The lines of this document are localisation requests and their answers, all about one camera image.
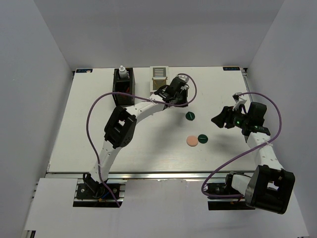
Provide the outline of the white dropper bottle blue base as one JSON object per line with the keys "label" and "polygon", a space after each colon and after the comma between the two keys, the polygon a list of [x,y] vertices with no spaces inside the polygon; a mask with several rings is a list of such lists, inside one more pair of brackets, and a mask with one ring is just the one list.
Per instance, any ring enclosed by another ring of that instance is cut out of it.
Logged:
{"label": "white dropper bottle blue base", "polygon": [[119,67],[119,76],[120,76],[120,79],[122,79],[122,80],[128,78],[127,70],[126,70],[126,68],[123,65],[121,65]]}

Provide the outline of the gold makeup pencil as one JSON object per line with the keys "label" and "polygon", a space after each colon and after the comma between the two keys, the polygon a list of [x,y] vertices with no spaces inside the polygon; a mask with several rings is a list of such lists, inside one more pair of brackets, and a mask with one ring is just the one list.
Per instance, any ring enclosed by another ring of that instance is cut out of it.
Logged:
{"label": "gold makeup pencil", "polygon": [[167,77],[162,77],[162,78],[152,78],[152,90],[158,90],[160,87],[165,86],[167,84]]}

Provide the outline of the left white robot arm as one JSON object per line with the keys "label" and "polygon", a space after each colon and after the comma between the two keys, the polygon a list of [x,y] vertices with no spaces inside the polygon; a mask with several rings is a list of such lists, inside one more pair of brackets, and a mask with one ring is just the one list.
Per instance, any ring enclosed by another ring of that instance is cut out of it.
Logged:
{"label": "left white robot arm", "polygon": [[178,74],[169,85],[160,87],[150,98],[126,108],[115,107],[104,129],[104,143],[100,153],[96,154],[97,162],[84,176],[89,194],[94,198],[104,194],[105,186],[102,182],[107,181],[110,168],[119,151],[132,141],[138,123],[171,106],[188,106],[190,79],[191,77],[185,74]]}

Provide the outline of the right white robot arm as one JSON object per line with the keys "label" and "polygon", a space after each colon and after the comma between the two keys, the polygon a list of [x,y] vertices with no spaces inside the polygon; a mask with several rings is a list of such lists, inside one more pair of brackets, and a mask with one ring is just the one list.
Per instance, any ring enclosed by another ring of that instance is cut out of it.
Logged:
{"label": "right white robot arm", "polygon": [[211,119],[219,128],[238,127],[247,145],[253,150],[256,169],[252,176],[230,172],[224,183],[209,183],[210,198],[243,198],[247,207],[284,214],[295,183],[292,172],[284,170],[273,147],[269,144],[270,131],[264,127],[267,107],[252,102],[248,110],[244,105],[225,106],[219,115]]}

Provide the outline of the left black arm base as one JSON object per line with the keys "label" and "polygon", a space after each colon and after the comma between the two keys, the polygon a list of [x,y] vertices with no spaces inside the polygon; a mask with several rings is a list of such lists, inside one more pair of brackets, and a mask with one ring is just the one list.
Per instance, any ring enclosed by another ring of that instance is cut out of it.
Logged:
{"label": "left black arm base", "polygon": [[84,173],[82,182],[77,183],[73,207],[81,208],[119,208],[123,202],[123,184],[99,183],[89,173]]}

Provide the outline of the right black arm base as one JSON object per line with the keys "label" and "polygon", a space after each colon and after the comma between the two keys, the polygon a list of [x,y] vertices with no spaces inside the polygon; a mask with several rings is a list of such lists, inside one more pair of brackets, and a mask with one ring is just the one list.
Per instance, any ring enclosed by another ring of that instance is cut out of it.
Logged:
{"label": "right black arm base", "polygon": [[220,182],[209,181],[203,186],[208,194],[210,211],[254,210],[246,205],[245,191],[251,176],[245,173],[230,172]]}

